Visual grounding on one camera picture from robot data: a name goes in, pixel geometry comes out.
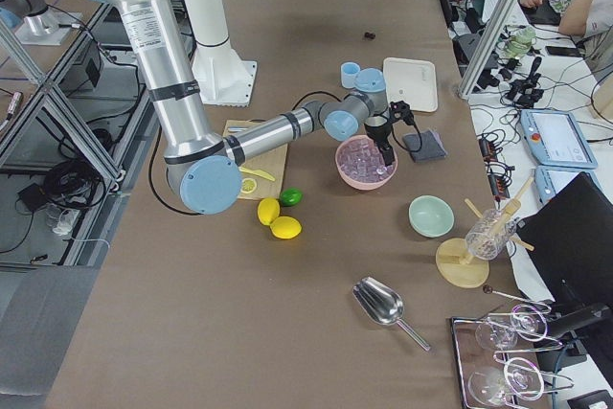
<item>pink bowl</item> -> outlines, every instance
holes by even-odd
[[[385,167],[375,143],[365,134],[352,136],[336,150],[338,173],[343,180],[359,191],[378,189],[389,181],[397,169],[397,158]]]

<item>lemon slice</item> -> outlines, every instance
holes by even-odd
[[[242,193],[252,193],[258,188],[258,182],[253,177],[245,177],[242,179],[240,191]]]

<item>plastic cup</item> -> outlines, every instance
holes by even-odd
[[[341,64],[341,85],[343,85],[343,88],[352,89],[355,87],[355,76],[360,70],[360,65],[355,62]]]

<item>yellow plastic knife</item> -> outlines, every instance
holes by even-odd
[[[249,170],[246,167],[238,167],[238,170],[240,172],[246,172],[247,174],[253,174],[254,176],[263,177],[264,179],[268,179],[269,181],[272,181],[272,182],[275,182],[277,180],[275,179],[275,176],[273,176],[272,174],[264,170]]]

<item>yellow lemon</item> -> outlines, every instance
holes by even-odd
[[[281,213],[277,198],[268,197],[258,204],[258,219],[263,225],[270,225]]]
[[[278,239],[293,239],[302,232],[303,226],[293,217],[281,216],[270,224],[270,230]]]

